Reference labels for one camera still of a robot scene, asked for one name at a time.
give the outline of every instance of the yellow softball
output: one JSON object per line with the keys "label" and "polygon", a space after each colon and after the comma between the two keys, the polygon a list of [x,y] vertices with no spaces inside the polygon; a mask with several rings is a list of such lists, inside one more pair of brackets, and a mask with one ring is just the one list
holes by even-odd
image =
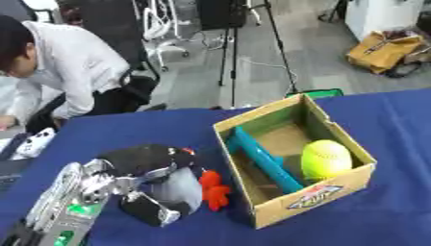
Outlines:
{"label": "yellow softball", "polygon": [[352,169],[350,152],[333,140],[318,140],[305,146],[301,169],[309,180],[319,181]]}

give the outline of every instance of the man's hand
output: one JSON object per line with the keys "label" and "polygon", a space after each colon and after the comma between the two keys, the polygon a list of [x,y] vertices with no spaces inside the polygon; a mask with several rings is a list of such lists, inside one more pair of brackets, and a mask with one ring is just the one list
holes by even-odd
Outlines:
{"label": "man's hand", "polygon": [[16,117],[12,115],[0,116],[0,131],[6,131],[8,128],[16,125]]}

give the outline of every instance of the open cardboard box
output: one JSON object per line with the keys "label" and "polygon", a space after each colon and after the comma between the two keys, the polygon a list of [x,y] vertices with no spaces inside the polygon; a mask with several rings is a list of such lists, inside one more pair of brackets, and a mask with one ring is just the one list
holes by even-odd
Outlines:
{"label": "open cardboard box", "polygon": [[[226,140],[236,126],[253,136],[272,155],[284,158],[284,167],[305,188],[284,194],[243,151],[231,155]],[[307,95],[262,106],[214,124],[223,153],[248,205],[256,229],[316,208],[365,188],[376,160]],[[300,158],[306,144],[333,139],[351,153],[353,169],[316,184],[304,179]]]}

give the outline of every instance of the table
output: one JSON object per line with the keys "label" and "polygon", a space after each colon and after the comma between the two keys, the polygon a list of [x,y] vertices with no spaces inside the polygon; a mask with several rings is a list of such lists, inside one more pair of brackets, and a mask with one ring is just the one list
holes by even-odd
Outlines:
{"label": "table", "polygon": [[[429,245],[431,89],[318,103],[377,158],[368,189],[259,231],[233,219],[234,209],[215,213],[206,206],[164,229],[150,228],[119,211],[112,199],[93,227],[91,245]],[[70,121],[0,200],[0,236],[65,164],[88,161],[102,151],[149,142],[189,146],[206,167],[226,177],[211,125],[237,113],[150,111]]]}

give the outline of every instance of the printed label on box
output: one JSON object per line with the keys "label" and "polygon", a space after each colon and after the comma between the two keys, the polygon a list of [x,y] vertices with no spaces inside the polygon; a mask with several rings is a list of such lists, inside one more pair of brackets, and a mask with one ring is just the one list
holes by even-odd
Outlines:
{"label": "printed label on box", "polygon": [[307,192],[305,196],[288,206],[288,209],[305,209],[314,207],[341,189],[342,186],[339,185],[316,186]]}

